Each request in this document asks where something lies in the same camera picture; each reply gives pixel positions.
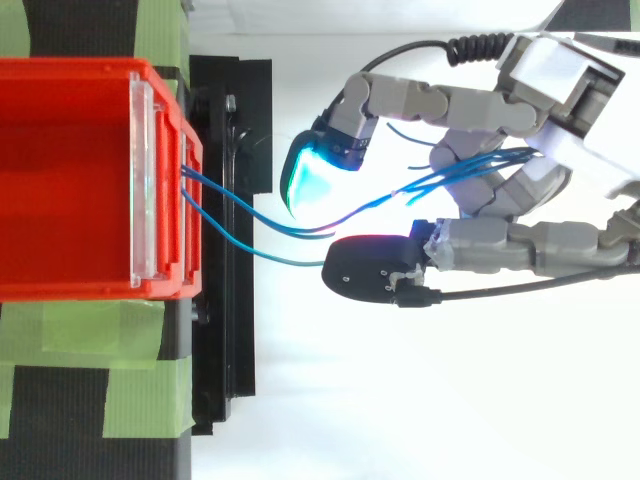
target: cable connector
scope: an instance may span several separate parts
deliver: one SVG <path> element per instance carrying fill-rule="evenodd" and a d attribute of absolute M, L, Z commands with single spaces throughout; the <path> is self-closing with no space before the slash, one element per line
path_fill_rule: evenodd
<path fill-rule="evenodd" d="M 400 308 L 425 308 L 442 303 L 442 291 L 429 287 L 406 285 L 398 287 L 392 302 Z"/>

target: black metal bracket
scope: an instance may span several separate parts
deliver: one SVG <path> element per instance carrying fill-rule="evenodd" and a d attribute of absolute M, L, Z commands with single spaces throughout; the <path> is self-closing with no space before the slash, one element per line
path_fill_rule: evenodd
<path fill-rule="evenodd" d="M 249 205 L 271 192 L 271 61 L 191 57 L 190 121 L 204 145 L 203 173 Z M 203 190 L 203 208 L 253 245 L 253 217 Z M 234 397 L 255 395 L 253 257 L 203 225 L 203 291 L 194 300 L 194 435 L 225 421 Z"/>

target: blue wire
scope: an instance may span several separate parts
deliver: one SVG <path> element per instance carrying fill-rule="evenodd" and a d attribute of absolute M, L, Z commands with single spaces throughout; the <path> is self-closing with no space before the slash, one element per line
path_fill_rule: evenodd
<path fill-rule="evenodd" d="M 387 122 L 387 127 L 389 127 L 389 129 L 393 133 L 398 135 L 400 138 L 402 138 L 404 140 L 408 140 L 409 142 L 417 143 L 418 145 L 425 145 L 427 147 L 435 147 L 436 146 L 435 143 L 425 142 L 424 140 L 419 140 L 417 138 L 413 138 L 413 137 L 410 137 L 409 135 L 406 135 L 406 134 L 402 133 L 400 130 L 398 130 L 396 127 L 391 125 L 389 122 Z M 424 165 L 422 167 L 413 167 L 413 166 L 412 167 L 407 167 L 408 170 L 429 170 L 430 168 L 431 168 L 431 165 Z"/>
<path fill-rule="evenodd" d="M 424 198 L 426 195 L 428 195 L 429 193 L 433 192 L 436 188 L 440 187 L 440 186 L 445 186 L 445 185 L 450 185 L 452 183 L 457 183 L 457 182 L 463 182 L 465 180 L 469 180 L 471 178 L 476 178 L 476 177 L 481 177 L 483 175 L 488 175 L 490 173 L 494 173 L 497 172 L 499 170 L 502 170 L 504 168 L 508 168 L 508 167 L 512 167 L 514 165 L 518 165 L 520 163 L 524 163 L 524 160 L 512 160 L 508 163 L 505 163 L 504 165 L 499 165 L 497 167 L 492 167 L 492 168 L 487 168 L 485 170 L 480 170 L 477 172 L 473 172 L 473 173 L 468 173 L 466 175 L 463 175 L 459 178 L 454 178 L 454 179 L 444 179 L 441 182 L 438 182 L 437 184 L 431 184 L 431 185 L 424 185 L 424 186 L 420 186 L 420 187 L 412 187 L 408 190 L 405 190 L 405 192 L 407 193 L 411 193 L 411 192 L 420 192 L 418 193 L 418 195 L 414 196 L 411 200 L 409 200 L 407 202 L 407 206 L 410 207 L 413 204 L 415 204 L 418 200 L 420 200 L 421 198 Z"/>
<path fill-rule="evenodd" d="M 400 190 L 397 190 L 395 193 L 393 194 L 387 194 L 384 195 L 380 198 L 377 198 L 371 202 L 368 202 L 364 205 L 362 205 L 361 207 L 359 207 L 358 209 L 354 210 L 353 212 L 345 215 L 344 217 L 342 217 L 339 220 L 336 220 L 335 222 L 332 222 L 330 224 L 327 225 L 323 225 L 321 227 L 315 227 L 315 228 L 295 228 L 295 227 L 287 227 L 285 225 L 279 224 L 277 222 L 274 222 L 273 220 L 270 220 L 269 218 L 265 217 L 264 215 L 260 214 L 259 212 L 257 212 L 256 210 L 254 210 L 251 206 L 249 206 L 247 203 L 245 203 L 244 201 L 242 201 L 242 199 L 240 199 L 239 197 L 237 197 L 236 195 L 234 195 L 232 192 L 228 191 L 227 189 L 225 189 L 224 187 L 221 187 L 220 185 L 212 182 L 211 180 L 209 180 L 208 178 L 204 177 L 203 175 L 200 175 L 198 172 L 196 172 L 195 170 L 189 168 L 189 167 L 185 167 L 183 166 L 183 172 L 186 174 L 186 176 L 188 176 L 189 178 L 192 178 L 194 180 L 197 180 L 201 183 L 203 183 L 204 185 L 207 185 L 213 189 L 215 189 L 216 191 L 229 196 L 231 199 L 233 199 L 234 201 L 236 201 L 242 208 L 244 208 L 245 210 L 249 211 L 252 214 L 256 215 L 256 218 L 258 218 L 258 220 L 260 220 L 261 222 L 263 222 L 265 225 L 270 226 L 271 228 L 273 228 L 274 230 L 280 232 L 280 233 L 284 233 L 286 235 L 290 235 L 290 234 L 294 234 L 297 235 L 295 236 L 295 238 L 300 238 L 300 235 L 303 235 L 302 238 L 307 239 L 307 236 L 304 236 L 305 234 L 313 234 L 313 233 L 317 233 L 317 232 L 322 232 L 324 230 L 329 230 L 332 228 L 337 227 L 338 225 L 341 225 L 342 223 L 346 222 L 347 220 L 353 218 L 354 216 L 358 215 L 359 213 L 362 213 L 365 210 L 368 210 L 370 208 L 375 208 L 379 205 L 382 205 L 383 203 L 391 200 L 393 198 L 393 196 L 397 193 L 403 193 L 406 192 L 407 189 L 420 185 L 428 180 L 432 180 L 436 177 L 440 177 L 443 176 L 445 174 L 448 173 L 452 173 L 452 172 L 456 172 L 457 174 L 464 174 L 467 173 L 470 170 L 473 170 L 477 167 L 483 166 L 487 163 L 491 163 L 493 161 L 496 161 L 496 157 L 498 161 L 509 161 L 510 157 L 515 156 L 516 154 L 523 154 L 523 153 L 533 153 L 535 152 L 535 150 L 531 149 L 531 148 L 513 148 L 513 149 L 507 149 L 507 150 L 499 150 L 499 151 L 493 151 L 493 152 L 489 152 L 486 154 L 482 154 L 467 160 L 463 160 L 461 162 L 456 163 L 455 165 L 450 165 L 449 167 L 445 167 L 441 170 L 439 170 L 438 172 L 434 172 L 431 173 L 425 177 L 419 178 L 418 180 L 415 180 L 407 185 L 405 185 L 404 187 L 402 187 Z M 453 183 L 455 181 L 460 181 L 458 175 L 453 175 L 449 178 L 449 183 Z M 433 184 L 433 188 L 437 188 L 438 186 L 440 186 L 440 184 Z M 325 235 L 317 235 L 316 239 L 320 239 L 320 238 L 328 238 L 333 236 L 334 234 L 325 234 Z"/>
<path fill-rule="evenodd" d="M 424 140 L 419 140 L 417 138 L 410 137 L 409 135 L 405 135 L 400 130 L 398 130 L 396 127 L 391 125 L 389 122 L 387 122 L 387 127 L 389 127 L 391 129 L 391 131 L 393 133 L 395 133 L 396 135 L 398 135 L 400 138 L 403 138 L 403 139 L 408 140 L 410 142 L 417 143 L 419 145 L 426 145 L 427 147 L 435 147 L 436 146 L 435 143 L 425 142 Z"/>
<path fill-rule="evenodd" d="M 324 240 L 324 239 L 327 239 L 327 238 L 331 238 L 331 237 L 333 237 L 335 235 L 334 233 L 326 233 L 326 234 L 322 234 L 322 235 L 304 235 L 304 234 L 301 234 L 301 233 L 296 233 L 296 232 L 290 231 L 289 230 L 290 227 L 287 227 L 286 225 L 281 225 L 281 224 L 279 224 L 277 222 L 274 222 L 270 218 L 265 217 L 260 212 L 255 210 L 251 205 L 249 205 L 244 200 L 242 200 L 240 197 L 235 195 L 233 192 L 227 190 L 224 187 L 221 187 L 217 183 L 209 180 L 207 177 L 205 177 L 204 175 L 199 174 L 195 170 L 193 170 L 193 169 L 191 169 L 189 167 L 184 167 L 183 168 L 183 175 L 185 177 L 191 178 L 192 180 L 196 180 L 196 181 L 206 185 L 209 188 L 213 188 L 218 193 L 226 195 L 231 200 L 236 202 L 240 207 L 242 207 L 247 212 L 249 212 L 251 215 L 253 215 L 255 218 L 257 218 L 259 221 L 261 221 L 262 223 L 264 223 L 268 227 L 270 227 L 270 228 L 274 229 L 275 231 L 280 232 L 280 233 L 282 233 L 284 235 L 288 235 L 290 237 L 303 239 L 303 240 Z"/>
<path fill-rule="evenodd" d="M 276 257 L 274 255 L 269 255 L 268 253 L 261 252 L 260 250 L 256 250 L 248 245 L 245 245 L 240 240 L 237 240 L 233 237 L 229 232 L 227 232 L 222 225 L 216 222 L 211 215 L 205 212 L 200 205 L 196 203 L 196 201 L 191 198 L 191 196 L 187 193 L 187 191 L 183 188 L 182 195 L 189 204 L 200 214 L 202 217 L 211 224 L 218 232 L 220 232 L 224 238 L 226 238 L 231 244 L 238 247 L 241 250 L 244 250 L 247 253 L 255 255 L 257 257 L 266 258 L 267 260 L 271 260 L 273 262 L 283 263 L 285 265 L 291 265 L 293 267 L 321 267 L 324 265 L 324 262 L 298 262 L 295 260 L 287 260 L 286 258 Z"/>

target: white backdrop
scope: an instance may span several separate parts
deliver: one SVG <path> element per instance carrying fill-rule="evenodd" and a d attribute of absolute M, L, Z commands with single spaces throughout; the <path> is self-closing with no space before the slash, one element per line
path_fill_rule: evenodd
<path fill-rule="evenodd" d="M 362 34 L 533 30 L 562 0 L 193 0 L 213 34 Z"/>
<path fill-rule="evenodd" d="M 415 39 L 196 30 L 192 47 L 199 54 L 273 59 L 277 190 L 289 142 L 346 78 Z M 437 50 L 407 54 L 380 71 L 478 88 L 492 88 L 496 75 L 492 64 L 451 69 Z M 443 133 L 400 126 L 436 141 Z M 380 126 L 358 181 L 390 190 L 408 175 L 407 165 L 427 155 L 426 147 Z M 594 197 L 575 179 L 527 223 L 577 220 L 602 228 L 629 203 Z M 277 193 L 257 197 L 256 205 L 293 222 Z M 446 193 L 436 192 L 411 211 L 390 205 L 348 230 L 407 228 L 412 217 L 455 213 Z M 257 223 L 255 242 L 300 260 L 322 259 L 328 246 Z M 194 438 L 194 480 L 640 478 L 635 279 L 401 311 L 342 299 L 325 288 L 317 269 L 256 259 L 255 273 L 258 395 L 235 400 L 213 437 Z M 427 282 L 451 291 L 534 279 L 429 272 Z"/>

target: red plastic bin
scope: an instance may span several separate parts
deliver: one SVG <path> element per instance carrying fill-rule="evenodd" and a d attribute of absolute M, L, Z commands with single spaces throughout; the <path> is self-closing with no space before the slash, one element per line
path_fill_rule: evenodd
<path fill-rule="evenodd" d="M 151 65 L 0 59 L 0 302 L 190 297 L 202 144 Z"/>

